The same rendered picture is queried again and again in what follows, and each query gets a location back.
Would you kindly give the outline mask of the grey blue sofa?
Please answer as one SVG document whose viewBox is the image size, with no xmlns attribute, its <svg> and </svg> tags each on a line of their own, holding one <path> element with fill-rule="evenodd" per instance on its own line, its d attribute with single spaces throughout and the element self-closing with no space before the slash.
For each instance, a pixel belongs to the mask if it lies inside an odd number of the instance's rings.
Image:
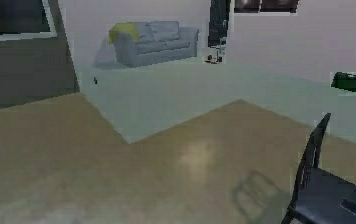
<svg viewBox="0 0 356 224">
<path fill-rule="evenodd" d="M 197 56 L 199 29 L 178 21 L 134 22 L 140 40 L 120 33 L 113 43 L 116 61 L 140 67 Z"/>
</svg>

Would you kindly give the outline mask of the black tall shelf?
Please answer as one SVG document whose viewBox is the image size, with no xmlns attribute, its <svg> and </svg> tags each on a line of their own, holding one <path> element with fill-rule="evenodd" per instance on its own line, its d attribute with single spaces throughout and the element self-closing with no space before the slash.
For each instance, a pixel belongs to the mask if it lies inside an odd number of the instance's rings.
<svg viewBox="0 0 356 224">
<path fill-rule="evenodd" d="M 206 63 L 223 62 L 228 35 L 230 3 L 231 0 L 211 0 L 207 46 L 214 48 L 216 55 L 209 54 L 205 60 Z"/>
</svg>

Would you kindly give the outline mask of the dark green box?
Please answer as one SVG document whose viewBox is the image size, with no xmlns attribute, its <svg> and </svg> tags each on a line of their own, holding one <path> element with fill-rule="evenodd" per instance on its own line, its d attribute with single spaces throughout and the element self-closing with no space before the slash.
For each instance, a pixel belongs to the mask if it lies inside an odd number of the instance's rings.
<svg viewBox="0 0 356 224">
<path fill-rule="evenodd" d="M 336 72 L 331 83 L 333 88 L 356 93 L 356 75 L 345 72 Z"/>
</svg>

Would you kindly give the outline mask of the black chair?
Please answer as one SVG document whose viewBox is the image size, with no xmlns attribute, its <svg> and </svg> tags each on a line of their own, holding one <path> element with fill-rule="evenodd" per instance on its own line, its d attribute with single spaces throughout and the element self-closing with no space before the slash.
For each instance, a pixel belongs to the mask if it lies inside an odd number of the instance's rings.
<svg viewBox="0 0 356 224">
<path fill-rule="evenodd" d="M 326 113 L 309 136 L 280 224 L 356 224 L 356 184 L 319 167 L 330 117 Z"/>
</svg>

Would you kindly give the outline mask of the dark window with white frame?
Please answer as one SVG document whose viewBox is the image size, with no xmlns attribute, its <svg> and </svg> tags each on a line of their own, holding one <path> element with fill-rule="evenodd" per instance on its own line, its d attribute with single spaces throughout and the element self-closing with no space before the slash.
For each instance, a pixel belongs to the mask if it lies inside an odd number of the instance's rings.
<svg viewBox="0 0 356 224">
<path fill-rule="evenodd" d="M 296 14 L 300 0 L 234 0 L 235 14 Z"/>
</svg>

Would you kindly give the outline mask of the yellow cloth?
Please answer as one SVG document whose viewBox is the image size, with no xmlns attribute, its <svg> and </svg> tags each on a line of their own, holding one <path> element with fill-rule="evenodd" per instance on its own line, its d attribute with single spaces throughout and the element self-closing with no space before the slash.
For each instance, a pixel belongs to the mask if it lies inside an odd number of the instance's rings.
<svg viewBox="0 0 356 224">
<path fill-rule="evenodd" d="M 113 44 L 120 33 L 128 34 L 134 41 L 140 40 L 137 28 L 134 22 L 123 22 L 115 24 L 108 33 L 109 43 Z"/>
</svg>

